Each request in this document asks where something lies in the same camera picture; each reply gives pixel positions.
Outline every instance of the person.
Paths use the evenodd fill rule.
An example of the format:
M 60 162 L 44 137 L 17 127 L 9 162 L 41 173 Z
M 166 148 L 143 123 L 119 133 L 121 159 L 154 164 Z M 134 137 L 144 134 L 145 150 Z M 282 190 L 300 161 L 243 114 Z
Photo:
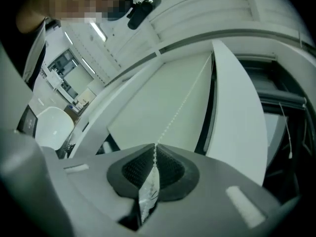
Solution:
M 45 18 L 67 20 L 95 17 L 96 13 L 111 13 L 123 2 L 132 0 L 1 0 L 3 9 L 0 40 L 20 76 L 33 89 L 45 56 L 44 38 L 40 46 L 40 35 L 44 35 Z M 31 49 L 39 46 L 35 66 L 26 66 Z

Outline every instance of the ceiling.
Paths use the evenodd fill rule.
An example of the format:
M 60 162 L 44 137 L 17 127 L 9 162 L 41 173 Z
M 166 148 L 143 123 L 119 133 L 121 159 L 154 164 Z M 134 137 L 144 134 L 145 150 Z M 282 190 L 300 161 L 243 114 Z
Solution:
M 100 23 L 106 42 L 90 24 L 62 22 L 74 55 L 84 57 L 104 84 L 149 55 L 161 56 L 164 48 L 207 33 L 256 30 L 313 43 L 287 0 L 162 0 L 137 30 L 127 22 Z

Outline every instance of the chair backrest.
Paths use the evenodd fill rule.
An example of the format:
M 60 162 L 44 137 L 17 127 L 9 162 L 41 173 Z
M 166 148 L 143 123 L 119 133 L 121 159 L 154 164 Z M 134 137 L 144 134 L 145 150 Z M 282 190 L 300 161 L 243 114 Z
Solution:
M 55 151 L 62 147 L 74 129 L 72 119 L 57 107 L 47 108 L 38 115 L 38 119 L 36 142 L 42 147 L 50 147 Z

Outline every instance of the black camera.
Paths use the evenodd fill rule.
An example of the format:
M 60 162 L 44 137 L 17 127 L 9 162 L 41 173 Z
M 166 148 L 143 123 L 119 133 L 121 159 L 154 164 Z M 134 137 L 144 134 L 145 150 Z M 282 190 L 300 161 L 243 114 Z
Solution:
M 108 21 L 119 20 L 132 8 L 132 11 L 127 15 L 127 18 L 130 19 L 127 25 L 130 29 L 136 30 L 160 4 L 161 0 L 144 0 L 136 4 L 133 3 L 133 0 L 120 1 L 118 7 L 113 8 L 113 11 L 106 13 L 103 17 L 107 18 Z

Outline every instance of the ceiling light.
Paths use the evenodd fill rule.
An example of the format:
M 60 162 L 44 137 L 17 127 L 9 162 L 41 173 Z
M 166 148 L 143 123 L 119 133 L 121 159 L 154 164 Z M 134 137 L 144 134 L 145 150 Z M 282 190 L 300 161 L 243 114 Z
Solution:
M 73 60 L 73 63 L 74 63 L 74 65 L 76 66 L 76 67 L 78 67 L 78 65 L 76 64 L 76 62 Z
M 95 71 L 89 66 L 89 64 L 87 64 L 87 62 L 82 58 L 83 62 L 87 65 L 88 68 L 90 68 L 90 70 L 95 74 Z
M 69 38 L 69 36 L 66 32 L 65 32 L 65 35 L 66 35 L 67 39 L 70 41 L 71 45 L 73 45 L 73 42 L 71 41 L 71 39 Z
M 97 32 L 97 34 L 100 36 L 100 38 L 102 39 L 103 42 L 105 42 L 107 40 L 107 37 L 105 37 L 105 35 L 103 34 L 103 32 L 100 30 L 100 28 L 96 25 L 96 23 L 94 22 L 90 22 L 91 26 L 93 27 L 93 29 Z

